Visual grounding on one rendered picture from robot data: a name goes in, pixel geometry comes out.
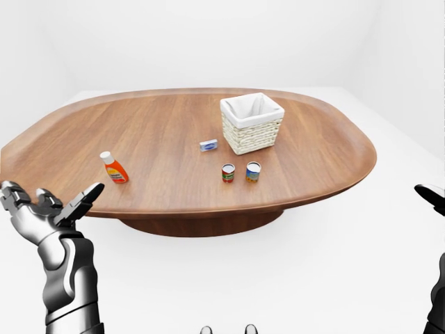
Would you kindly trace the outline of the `white woven lined basket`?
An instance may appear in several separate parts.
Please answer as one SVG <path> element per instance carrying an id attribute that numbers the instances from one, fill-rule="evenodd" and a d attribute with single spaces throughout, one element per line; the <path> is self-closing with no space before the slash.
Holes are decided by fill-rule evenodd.
<path id="1" fill-rule="evenodd" d="M 237 155 L 271 147 L 285 110 L 263 93 L 251 93 L 220 101 L 222 132 Z"/>

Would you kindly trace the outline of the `blue yellow labelled tin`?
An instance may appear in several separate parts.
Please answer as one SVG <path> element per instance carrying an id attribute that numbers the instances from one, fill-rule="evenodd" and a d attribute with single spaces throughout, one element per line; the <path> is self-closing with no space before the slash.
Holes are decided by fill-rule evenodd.
<path id="1" fill-rule="evenodd" d="M 246 166 L 245 178 L 248 182 L 256 183 L 259 180 L 261 165 L 256 161 L 251 161 Z"/>

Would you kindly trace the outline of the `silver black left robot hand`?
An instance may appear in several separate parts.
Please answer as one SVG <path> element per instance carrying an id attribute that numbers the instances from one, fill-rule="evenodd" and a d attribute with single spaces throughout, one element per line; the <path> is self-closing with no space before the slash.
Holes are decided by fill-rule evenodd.
<path id="1" fill-rule="evenodd" d="M 103 190 L 104 184 L 96 182 L 63 204 L 52 192 L 39 188 L 36 191 L 38 203 L 34 204 L 18 183 L 3 181 L 0 203 L 10 213 L 16 231 L 37 246 L 55 232 L 78 237 L 81 233 L 76 231 L 76 221 L 88 213 Z"/>

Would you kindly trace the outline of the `round dark wooden table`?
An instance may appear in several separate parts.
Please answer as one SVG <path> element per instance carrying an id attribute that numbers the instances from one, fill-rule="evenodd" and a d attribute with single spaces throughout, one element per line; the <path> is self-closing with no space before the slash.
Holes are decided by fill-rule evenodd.
<path id="1" fill-rule="evenodd" d="M 104 184 L 90 216 L 116 218 L 153 234 L 213 237 L 252 230 L 285 209 L 335 196 L 376 163 L 368 137 L 332 105 L 267 92 L 285 110 L 275 144 L 237 155 L 223 136 L 220 101 L 244 88 L 144 90 L 99 96 L 50 113 L 1 150 L 0 180 L 30 196 L 50 190 L 63 202 Z M 215 150 L 199 143 L 218 140 Z M 116 184 L 99 155 L 109 151 L 129 181 Z M 248 182 L 246 166 L 261 165 Z M 225 183 L 222 166 L 234 164 Z"/>

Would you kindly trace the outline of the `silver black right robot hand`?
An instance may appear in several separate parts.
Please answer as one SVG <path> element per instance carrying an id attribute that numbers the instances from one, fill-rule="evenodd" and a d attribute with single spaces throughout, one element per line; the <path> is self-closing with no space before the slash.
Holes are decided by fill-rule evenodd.
<path id="1" fill-rule="evenodd" d="M 445 190 L 431 184 L 418 184 L 414 190 L 427 202 L 433 209 L 445 216 Z"/>

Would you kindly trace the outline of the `orange bottle with white cap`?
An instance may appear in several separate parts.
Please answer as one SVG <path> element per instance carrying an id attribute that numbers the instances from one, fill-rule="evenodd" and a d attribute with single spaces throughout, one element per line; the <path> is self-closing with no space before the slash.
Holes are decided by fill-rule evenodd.
<path id="1" fill-rule="evenodd" d="M 123 184 L 129 181 L 127 172 L 109 151 L 102 152 L 99 157 L 104 162 L 106 172 L 114 183 Z"/>

